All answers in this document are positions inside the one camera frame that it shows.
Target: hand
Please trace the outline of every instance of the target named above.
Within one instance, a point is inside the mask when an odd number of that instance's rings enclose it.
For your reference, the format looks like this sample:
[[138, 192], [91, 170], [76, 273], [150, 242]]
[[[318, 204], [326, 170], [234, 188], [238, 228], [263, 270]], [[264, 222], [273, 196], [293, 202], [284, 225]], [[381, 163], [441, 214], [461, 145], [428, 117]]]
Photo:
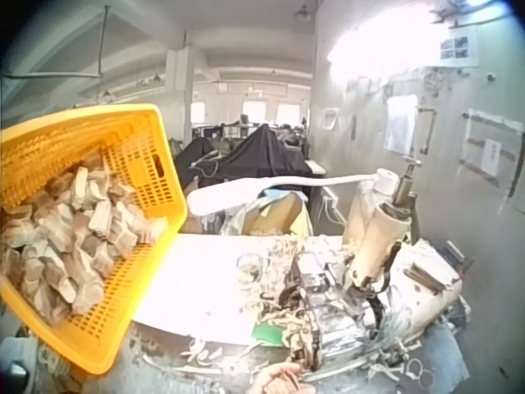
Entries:
[[315, 394], [314, 387], [297, 383], [300, 372], [298, 364], [270, 365], [257, 375], [247, 394]]

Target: yellow plastic basket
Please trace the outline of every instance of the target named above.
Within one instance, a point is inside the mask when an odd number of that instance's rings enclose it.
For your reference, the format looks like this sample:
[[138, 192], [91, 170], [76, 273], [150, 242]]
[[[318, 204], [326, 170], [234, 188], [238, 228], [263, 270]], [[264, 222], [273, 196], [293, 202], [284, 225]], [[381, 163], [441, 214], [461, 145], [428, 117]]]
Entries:
[[101, 150], [113, 171], [132, 185], [147, 217], [168, 217], [155, 245], [140, 245], [115, 264], [104, 302], [82, 317], [48, 326], [18, 291], [0, 277], [13, 312], [59, 354], [90, 373], [104, 373], [152, 275], [184, 223], [185, 198], [171, 160], [157, 107], [145, 104], [81, 108], [26, 121], [2, 131], [2, 206], [15, 208], [71, 165]]

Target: sewing machine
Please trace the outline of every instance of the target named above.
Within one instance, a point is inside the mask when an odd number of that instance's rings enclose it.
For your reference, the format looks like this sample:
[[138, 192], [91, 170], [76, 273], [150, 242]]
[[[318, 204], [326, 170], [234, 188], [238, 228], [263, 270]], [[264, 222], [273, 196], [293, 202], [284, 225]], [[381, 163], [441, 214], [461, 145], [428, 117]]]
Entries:
[[395, 363], [459, 298], [458, 273], [419, 239], [412, 175], [421, 163], [406, 160], [400, 179], [390, 172], [359, 185], [343, 258], [308, 245], [294, 257], [279, 304], [306, 310], [308, 324], [289, 338], [290, 358], [313, 375], [372, 359]]

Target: spool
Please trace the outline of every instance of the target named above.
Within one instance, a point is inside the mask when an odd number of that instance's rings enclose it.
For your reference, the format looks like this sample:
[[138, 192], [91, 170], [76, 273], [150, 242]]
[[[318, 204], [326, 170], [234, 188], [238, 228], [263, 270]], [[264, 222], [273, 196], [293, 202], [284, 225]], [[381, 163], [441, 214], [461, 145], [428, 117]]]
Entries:
[[399, 176], [385, 168], [378, 168], [376, 174], [378, 179], [374, 183], [374, 190], [383, 195], [393, 195], [399, 182]]

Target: black cloth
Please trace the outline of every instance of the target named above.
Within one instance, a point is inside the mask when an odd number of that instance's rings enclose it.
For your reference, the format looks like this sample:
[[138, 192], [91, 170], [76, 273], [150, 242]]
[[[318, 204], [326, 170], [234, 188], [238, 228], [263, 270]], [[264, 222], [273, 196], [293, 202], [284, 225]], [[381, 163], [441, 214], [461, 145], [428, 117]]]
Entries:
[[209, 178], [201, 186], [239, 178], [272, 176], [312, 177], [312, 170], [300, 152], [291, 152], [277, 139], [268, 125], [260, 126], [228, 156], [212, 163], [199, 163]]
[[191, 164], [213, 150], [213, 145], [210, 141], [199, 137], [191, 141], [188, 146], [182, 149], [182, 152], [177, 154], [174, 163], [182, 190], [191, 183], [195, 175], [199, 175], [190, 171], [189, 167]]

